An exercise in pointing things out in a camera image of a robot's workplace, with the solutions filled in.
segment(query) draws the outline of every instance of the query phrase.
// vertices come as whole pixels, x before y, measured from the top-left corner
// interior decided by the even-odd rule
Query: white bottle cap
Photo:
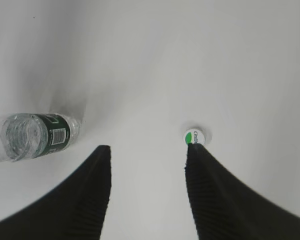
[[[201,144],[205,145],[206,137],[201,129],[192,128],[185,132],[183,140],[188,144]]]

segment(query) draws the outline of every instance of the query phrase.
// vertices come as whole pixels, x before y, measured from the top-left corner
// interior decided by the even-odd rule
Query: white surface
[[[300,0],[0,0],[0,115],[71,112],[77,145],[0,164],[0,219],[112,147],[102,232],[197,239],[182,135],[300,216]]]

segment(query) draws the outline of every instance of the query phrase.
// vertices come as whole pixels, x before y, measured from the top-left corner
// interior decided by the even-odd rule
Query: ribbed black rubber
[[[111,190],[111,152],[99,146],[64,182],[0,222],[0,240],[99,240]]]
[[[200,240],[300,240],[300,218],[266,200],[202,145],[189,144],[188,197]]]

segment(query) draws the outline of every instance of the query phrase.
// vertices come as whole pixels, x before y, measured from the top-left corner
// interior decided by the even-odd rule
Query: green bottle label
[[[70,127],[67,121],[57,114],[34,114],[40,118],[48,130],[47,144],[38,157],[63,150],[70,140]]]

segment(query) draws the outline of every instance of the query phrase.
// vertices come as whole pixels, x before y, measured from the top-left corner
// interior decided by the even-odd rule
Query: clear plastic bottle
[[[79,130],[79,121],[60,114],[18,113],[0,118],[0,162],[62,151],[77,140]]]

